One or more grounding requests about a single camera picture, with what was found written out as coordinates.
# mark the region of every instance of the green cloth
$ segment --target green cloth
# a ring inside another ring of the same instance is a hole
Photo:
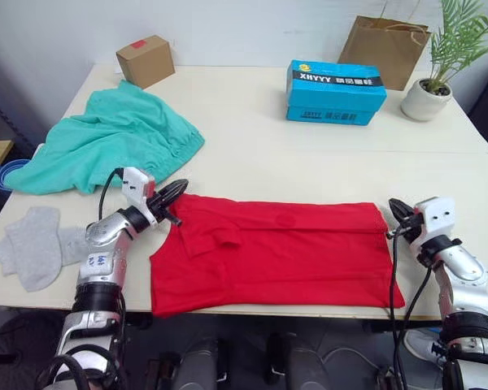
[[[33,160],[7,175],[5,184],[35,194],[74,187],[92,193],[117,167],[141,168],[161,182],[203,143],[161,99],[123,80],[117,89],[92,93],[83,115],[59,121]]]

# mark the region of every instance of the white sneaker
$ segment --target white sneaker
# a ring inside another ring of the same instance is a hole
[[[403,343],[408,352],[416,358],[442,366],[445,349],[439,344],[438,338],[422,331],[410,330],[405,333]]]

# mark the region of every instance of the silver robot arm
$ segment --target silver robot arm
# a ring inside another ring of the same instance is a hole
[[[391,199],[390,208],[412,254],[432,267],[440,288],[440,337],[447,346],[443,389],[488,389],[488,271],[461,240],[449,238],[453,199],[435,197],[414,209]]]
[[[139,233],[163,219],[181,223],[168,207],[185,191],[188,181],[176,180],[154,193],[155,180],[144,171],[128,167],[115,173],[123,180],[122,192],[131,206],[87,227],[89,255],[80,266],[74,305],[65,318],[53,364],[39,375],[36,388],[127,388],[120,364],[127,252]]]

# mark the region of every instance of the blue cardboard box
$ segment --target blue cardboard box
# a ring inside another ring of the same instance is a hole
[[[294,59],[287,71],[287,119],[366,125],[386,99],[376,67]]]

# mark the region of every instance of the white wall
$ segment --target white wall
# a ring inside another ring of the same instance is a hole
[[[418,0],[391,0],[385,17],[406,20]],[[0,77],[15,86],[45,133],[90,67],[156,33],[176,64],[287,66],[335,61],[356,15],[379,16],[385,0],[0,0]],[[439,0],[420,0],[412,22],[435,29]],[[418,68],[428,67],[422,58]],[[488,56],[452,81],[467,109],[488,77]]]

